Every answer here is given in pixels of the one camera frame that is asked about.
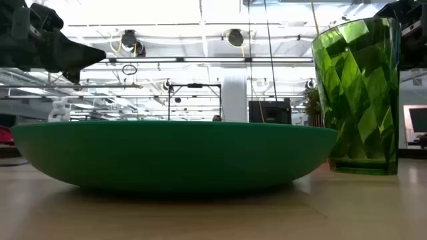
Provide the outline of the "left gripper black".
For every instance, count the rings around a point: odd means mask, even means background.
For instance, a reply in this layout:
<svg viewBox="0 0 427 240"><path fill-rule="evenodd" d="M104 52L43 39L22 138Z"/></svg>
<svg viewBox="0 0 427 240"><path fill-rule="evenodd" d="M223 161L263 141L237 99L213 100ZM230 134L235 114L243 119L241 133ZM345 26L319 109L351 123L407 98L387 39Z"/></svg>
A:
<svg viewBox="0 0 427 240"><path fill-rule="evenodd" d="M82 69L106 58L103 50L69 40L54 9L38 2L1 0L1 66L63 72L80 84Z"/></svg>

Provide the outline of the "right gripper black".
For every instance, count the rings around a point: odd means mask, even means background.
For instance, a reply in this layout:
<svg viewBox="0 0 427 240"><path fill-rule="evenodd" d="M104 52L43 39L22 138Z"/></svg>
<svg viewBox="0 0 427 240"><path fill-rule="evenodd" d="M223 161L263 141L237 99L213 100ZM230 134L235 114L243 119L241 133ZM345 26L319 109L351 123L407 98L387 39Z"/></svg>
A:
<svg viewBox="0 0 427 240"><path fill-rule="evenodd" d="M397 20L401 27L400 68L426 68L426 0L398 0L387 3L375 17Z"/></svg>

